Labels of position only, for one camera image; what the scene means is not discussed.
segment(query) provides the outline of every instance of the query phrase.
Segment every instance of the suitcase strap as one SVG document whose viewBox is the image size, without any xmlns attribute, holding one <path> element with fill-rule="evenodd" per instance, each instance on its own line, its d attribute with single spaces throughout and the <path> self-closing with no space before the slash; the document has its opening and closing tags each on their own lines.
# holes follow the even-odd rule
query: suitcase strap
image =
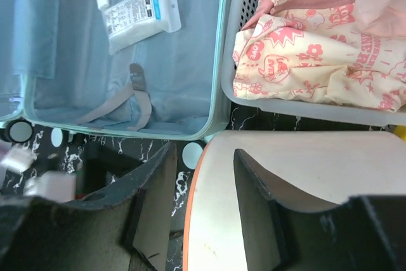
<svg viewBox="0 0 406 271">
<path fill-rule="evenodd" d="M 75 124 L 80 125 L 103 117 L 111 113 L 113 110 L 119 108 L 124 102 L 130 99 L 133 95 L 137 99 L 138 105 L 140 106 L 141 117 L 138 120 L 137 124 L 129 129 L 139 130 L 141 128 L 144 128 L 145 125 L 147 125 L 148 121 L 150 120 L 152 113 L 152 105 L 150 97 L 148 96 L 148 93 L 146 91 L 134 90 L 133 85 L 131 83 L 129 83 L 121 91 L 116 93 L 113 97 L 109 98 L 101 106 L 85 114 L 84 116 L 78 118 L 75 121 Z"/>
</svg>

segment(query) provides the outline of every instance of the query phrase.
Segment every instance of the open suitcase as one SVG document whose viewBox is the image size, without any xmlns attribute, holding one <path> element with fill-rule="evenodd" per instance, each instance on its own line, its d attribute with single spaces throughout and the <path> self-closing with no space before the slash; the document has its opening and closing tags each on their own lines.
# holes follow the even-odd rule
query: open suitcase
<svg viewBox="0 0 406 271">
<path fill-rule="evenodd" d="M 96 0 L 0 1 L 0 120 L 23 117 L 86 134 L 172 140 L 202 138 L 227 125 L 230 101 L 221 90 L 219 63 L 231 0 L 178 0 L 181 30 L 113 56 Z M 129 84 L 132 63 L 143 67 L 152 104 L 148 124 L 133 128 L 141 117 L 135 96 L 76 124 Z"/>
</svg>

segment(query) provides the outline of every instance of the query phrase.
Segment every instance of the packet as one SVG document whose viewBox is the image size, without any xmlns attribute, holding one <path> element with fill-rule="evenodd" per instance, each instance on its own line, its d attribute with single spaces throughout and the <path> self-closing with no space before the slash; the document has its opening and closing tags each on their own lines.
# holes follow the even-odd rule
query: packet
<svg viewBox="0 0 406 271">
<path fill-rule="evenodd" d="M 178 0 L 123 0 L 104 15 L 111 55 L 159 32 L 181 29 Z"/>
</svg>

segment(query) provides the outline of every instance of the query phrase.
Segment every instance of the pink patterned bag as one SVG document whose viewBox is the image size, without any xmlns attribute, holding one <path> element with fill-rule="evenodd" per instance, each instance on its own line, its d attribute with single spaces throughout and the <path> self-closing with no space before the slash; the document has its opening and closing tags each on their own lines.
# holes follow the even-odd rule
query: pink patterned bag
<svg viewBox="0 0 406 271">
<path fill-rule="evenodd" d="M 373 15 L 371 3 L 259 0 L 236 36 L 235 96 L 398 110 L 406 103 L 405 1 L 380 0 Z"/>
</svg>

